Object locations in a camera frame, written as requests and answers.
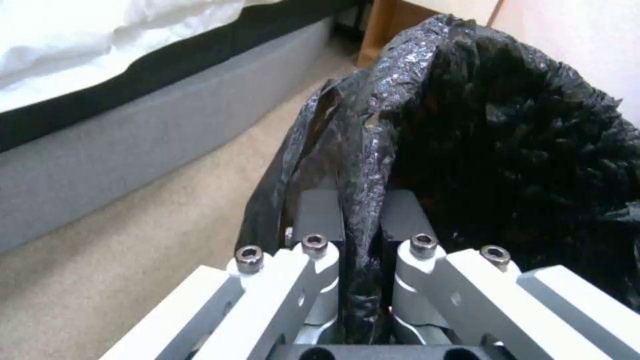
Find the beige carpet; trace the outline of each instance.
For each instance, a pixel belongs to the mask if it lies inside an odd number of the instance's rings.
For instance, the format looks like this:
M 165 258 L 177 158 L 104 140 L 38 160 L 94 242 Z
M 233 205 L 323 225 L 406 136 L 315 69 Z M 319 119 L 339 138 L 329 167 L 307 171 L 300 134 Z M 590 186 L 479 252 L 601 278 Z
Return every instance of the beige carpet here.
M 224 266 L 301 105 L 357 50 L 332 39 L 294 95 L 232 142 L 0 256 L 0 359 L 95 359 L 198 265 Z

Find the black plastic bag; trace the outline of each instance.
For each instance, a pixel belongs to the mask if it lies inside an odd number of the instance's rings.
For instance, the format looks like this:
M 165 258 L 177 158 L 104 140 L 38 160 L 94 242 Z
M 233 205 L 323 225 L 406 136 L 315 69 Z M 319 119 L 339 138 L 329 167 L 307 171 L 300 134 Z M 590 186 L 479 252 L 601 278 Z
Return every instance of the black plastic bag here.
M 494 243 L 562 264 L 640 309 L 640 135 L 571 67 L 438 15 L 300 111 L 247 204 L 237 247 L 275 252 L 298 195 L 337 179 L 346 342 L 385 342 L 375 248 L 385 192 L 416 193 L 447 251 Z

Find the metal joint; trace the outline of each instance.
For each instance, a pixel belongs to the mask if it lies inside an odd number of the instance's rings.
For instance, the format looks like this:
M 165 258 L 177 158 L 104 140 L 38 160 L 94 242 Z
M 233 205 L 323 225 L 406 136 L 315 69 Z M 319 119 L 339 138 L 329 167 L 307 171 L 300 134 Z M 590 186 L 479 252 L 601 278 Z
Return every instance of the metal joint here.
M 236 251 L 236 264 L 242 274 L 256 274 L 263 265 L 262 249 L 256 245 L 247 245 Z
M 415 234 L 411 237 L 410 251 L 416 258 L 432 258 L 438 247 L 438 239 L 424 233 Z
M 329 241 L 320 234 L 308 234 L 302 238 L 302 251 L 312 259 L 321 259 L 328 245 Z
M 480 249 L 480 255 L 487 259 L 500 271 L 507 271 L 507 266 L 511 262 L 511 254 L 504 248 L 497 245 L 485 245 Z

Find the gray bed frame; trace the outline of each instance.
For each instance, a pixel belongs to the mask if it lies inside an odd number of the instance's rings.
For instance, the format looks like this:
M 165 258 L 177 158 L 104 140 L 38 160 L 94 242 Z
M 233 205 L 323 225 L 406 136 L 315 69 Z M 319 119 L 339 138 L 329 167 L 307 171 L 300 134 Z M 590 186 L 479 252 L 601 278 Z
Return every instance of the gray bed frame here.
M 0 154 L 0 252 L 223 145 L 299 83 L 325 19 L 111 111 Z

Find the wooden furniture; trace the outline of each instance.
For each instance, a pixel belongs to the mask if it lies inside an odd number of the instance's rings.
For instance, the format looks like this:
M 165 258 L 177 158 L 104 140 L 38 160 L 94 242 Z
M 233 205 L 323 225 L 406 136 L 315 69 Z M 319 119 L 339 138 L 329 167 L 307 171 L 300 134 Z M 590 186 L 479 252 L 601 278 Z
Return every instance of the wooden furniture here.
M 502 0 L 374 0 L 357 66 L 366 67 L 400 31 L 438 13 L 491 26 Z

